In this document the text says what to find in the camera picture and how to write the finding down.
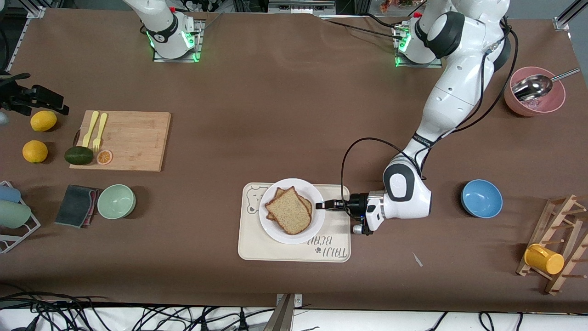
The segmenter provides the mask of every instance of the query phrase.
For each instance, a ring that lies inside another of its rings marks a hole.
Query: green led light
[[[183,31],[182,31],[182,38],[184,38],[184,42],[186,43],[186,46],[188,48],[192,48],[192,46],[193,46],[192,44],[194,43],[194,41],[191,39],[188,39],[188,36]]]
[[[155,45],[153,44],[153,40],[151,40],[151,36],[147,34],[147,37],[149,38],[149,44],[151,44],[151,48],[155,49]]]
[[[406,33],[406,37],[402,38],[402,40],[404,42],[401,42],[400,45],[399,45],[399,47],[398,47],[398,49],[401,52],[406,52],[406,47],[408,47],[408,43],[410,42],[410,38],[411,38],[411,36],[410,36],[410,33],[408,33],[408,32]]]

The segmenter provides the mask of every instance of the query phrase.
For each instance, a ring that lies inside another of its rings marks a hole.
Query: yellow mug
[[[548,274],[556,274],[563,269],[563,256],[540,244],[532,244],[524,253],[524,262]]]

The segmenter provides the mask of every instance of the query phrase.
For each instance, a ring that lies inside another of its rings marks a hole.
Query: brown table
[[[386,32],[364,19],[345,22]],[[512,25],[517,67],[578,65],[567,33],[550,21]],[[346,263],[250,262],[237,254],[243,186],[286,177],[336,184],[355,139],[404,146],[442,70],[395,68],[389,39],[311,15],[225,15],[206,30],[198,64],[153,63],[140,26],[130,11],[50,9],[31,22],[11,73],[30,72],[23,84],[63,94],[71,114],[51,133],[33,132],[15,113],[0,128],[1,177],[22,190],[43,225],[0,256],[0,281],[119,302],[271,306],[276,293],[303,293],[317,308],[588,310],[586,280],[568,280],[554,297],[542,294],[545,279],[515,275],[545,199],[588,191],[580,75],[566,79],[567,103],[555,114],[521,118],[500,102],[439,143],[425,169],[430,217],[353,236]],[[483,109],[507,71],[495,75]],[[163,171],[70,170],[62,155],[86,110],[171,112]],[[49,162],[22,159],[33,139],[47,142]],[[357,146],[346,185],[381,189],[394,153],[376,142]],[[463,183],[475,178],[502,191],[494,219],[459,206]],[[138,196],[129,219],[97,216],[86,230],[54,224],[68,184],[115,183]]]

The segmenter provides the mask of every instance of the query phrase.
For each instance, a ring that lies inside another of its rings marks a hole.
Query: white plate
[[[287,190],[292,186],[294,186],[296,192],[298,192],[300,196],[308,199],[312,203],[312,220],[310,221],[310,225],[306,230],[299,234],[287,234],[284,229],[278,225],[278,222],[268,220],[268,210],[265,208],[265,204],[270,202],[276,195],[278,187]],[[259,220],[261,221],[261,226],[271,238],[274,238],[283,244],[305,243],[320,231],[320,228],[325,222],[326,211],[324,209],[317,210],[315,208],[316,203],[323,201],[323,196],[319,190],[317,190],[313,184],[308,183],[305,180],[289,178],[278,181],[265,191],[259,203]]]

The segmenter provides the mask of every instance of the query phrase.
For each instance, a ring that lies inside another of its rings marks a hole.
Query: white floor
[[[178,308],[169,308],[166,313],[172,314]],[[252,313],[264,308],[246,308],[245,313]],[[142,308],[101,308],[97,309],[104,323],[112,331],[131,330],[143,314]],[[200,316],[202,309],[192,308],[192,316]],[[208,320],[224,316],[228,313],[238,313],[238,308],[220,308],[207,316]],[[106,331],[94,313],[86,309],[88,320],[96,331]],[[442,313],[439,312],[378,312],[378,311],[347,311],[347,310],[296,310],[292,331],[342,331],[342,330],[394,330],[394,331],[427,331],[437,322]],[[249,325],[256,325],[268,321],[271,312],[262,313],[247,319]],[[512,313],[491,313],[494,327],[497,331],[515,331],[519,315]],[[180,314],[189,317],[187,310]],[[26,327],[35,317],[28,309],[5,309],[0,311],[0,331],[11,331],[17,327]],[[158,315],[146,323],[141,330],[154,330],[159,321],[165,316]],[[236,317],[212,322],[208,324],[210,330],[221,330],[236,321]],[[65,325],[56,317],[57,325]],[[181,322],[168,322],[158,330],[180,331],[185,326]],[[40,320],[37,331],[50,331],[48,322]],[[449,313],[437,331],[485,331],[478,321],[477,313]],[[520,331],[554,331],[554,330],[588,330],[588,316],[525,314]]]

